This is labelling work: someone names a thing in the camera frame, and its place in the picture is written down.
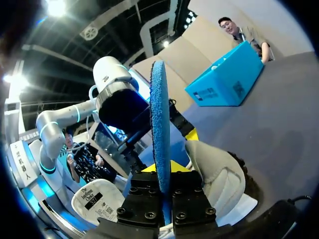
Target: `ceiling beam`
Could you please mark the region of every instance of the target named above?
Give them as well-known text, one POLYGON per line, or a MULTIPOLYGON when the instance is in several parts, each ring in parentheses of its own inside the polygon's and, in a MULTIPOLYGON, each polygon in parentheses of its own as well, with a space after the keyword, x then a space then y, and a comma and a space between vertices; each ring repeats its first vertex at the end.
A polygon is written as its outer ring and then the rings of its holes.
POLYGON ((118 45, 119 49, 123 52, 124 55, 127 56, 129 54, 129 50, 124 42, 121 40, 120 36, 110 25, 106 25, 105 28, 108 31, 109 35, 113 38, 114 42, 118 45))
POLYGON ((45 47, 42 47, 42 46, 39 46, 39 45, 23 45, 22 46, 22 50, 25 50, 25 51, 29 51, 29 50, 34 50, 34 51, 38 51, 38 52, 42 52, 44 54, 47 54, 47 55, 50 55, 50 56, 53 56, 53 57, 56 57, 56 58, 59 58, 61 60, 64 60, 64 61, 67 61, 73 65, 76 65, 76 66, 79 66, 79 67, 82 67, 88 71, 93 71, 93 69, 91 67, 88 67, 78 61, 75 61, 69 57, 66 57, 64 55, 61 55, 55 51, 51 51, 45 47))
MULTIPOLYGON (((105 26, 109 21, 111 21, 114 17, 117 17, 124 11, 130 9, 135 4, 137 4, 140 0, 124 0, 106 12, 99 15, 96 19, 94 19, 87 27, 95 27, 98 30, 105 26)), ((85 29, 81 32, 80 36, 84 36, 85 29)))
POLYGON ((64 79, 67 81, 71 81, 74 83, 81 83, 81 84, 85 84, 88 86, 91 86, 94 84, 94 80, 93 80, 93 75, 91 78, 87 78, 87 77, 82 77, 82 76, 77 76, 59 69, 47 69, 46 67, 39 67, 38 69, 32 71, 31 74, 39 74, 39 75, 44 75, 44 76, 49 76, 49 77, 53 77, 53 78, 59 78, 59 79, 64 79))

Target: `blue plastic crate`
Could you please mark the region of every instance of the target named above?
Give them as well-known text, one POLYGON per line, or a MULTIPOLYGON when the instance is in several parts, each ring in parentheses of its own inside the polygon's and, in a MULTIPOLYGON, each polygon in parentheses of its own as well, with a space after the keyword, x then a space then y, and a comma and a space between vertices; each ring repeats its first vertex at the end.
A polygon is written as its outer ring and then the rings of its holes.
POLYGON ((239 106, 264 64, 247 41, 214 62, 185 90, 199 106, 239 106))

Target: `barcode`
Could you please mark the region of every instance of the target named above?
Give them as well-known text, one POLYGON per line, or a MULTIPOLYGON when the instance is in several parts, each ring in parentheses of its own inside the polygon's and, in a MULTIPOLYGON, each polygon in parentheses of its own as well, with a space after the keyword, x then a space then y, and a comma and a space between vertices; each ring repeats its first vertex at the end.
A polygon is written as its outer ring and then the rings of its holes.
POLYGON ((112 209, 112 208, 110 208, 110 207, 108 207, 108 208, 106 209, 106 212, 107 212, 108 214, 112 214, 113 209, 112 209))
POLYGON ((242 87, 241 83, 239 81, 237 81, 234 86, 233 89, 235 90, 237 96, 241 99, 244 95, 245 95, 245 90, 242 87))
POLYGON ((199 91, 199 92, 195 92, 194 95, 200 100, 204 100, 204 99, 207 99, 207 98, 215 98, 215 97, 218 97, 218 94, 214 91, 213 88, 207 88, 206 90, 202 90, 202 91, 199 91))

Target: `man with glasses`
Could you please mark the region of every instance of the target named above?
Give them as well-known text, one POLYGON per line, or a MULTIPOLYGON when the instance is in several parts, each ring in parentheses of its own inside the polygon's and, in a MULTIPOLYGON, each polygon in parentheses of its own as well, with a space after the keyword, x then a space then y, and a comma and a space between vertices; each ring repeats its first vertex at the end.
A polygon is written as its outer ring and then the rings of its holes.
POLYGON ((264 64, 272 60, 270 57, 271 50, 269 44, 264 36, 257 30, 252 27, 238 27, 236 23, 228 17, 222 17, 218 23, 221 28, 234 37, 232 43, 233 48, 247 40, 264 64))

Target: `black and white shirt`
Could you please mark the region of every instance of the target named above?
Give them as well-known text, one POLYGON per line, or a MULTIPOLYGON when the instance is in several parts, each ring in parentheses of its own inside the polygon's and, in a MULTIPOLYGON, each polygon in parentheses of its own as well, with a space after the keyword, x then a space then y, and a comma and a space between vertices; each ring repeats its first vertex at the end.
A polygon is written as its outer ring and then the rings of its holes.
MULTIPOLYGON (((79 147, 84 143, 74 143, 74 147, 79 147)), ((72 151, 74 160, 76 162, 75 172, 82 177, 86 183, 89 183, 95 179, 102 178, 110 182, 113 182, 117 172, 113 169, 105 160, 104 165, 95 165, 95 155, 89 150, 90 145, 84 146, 80 149, 72 151)), ((68 163, 66 163, 68 170, 71 174, 71 168, 68 163)))

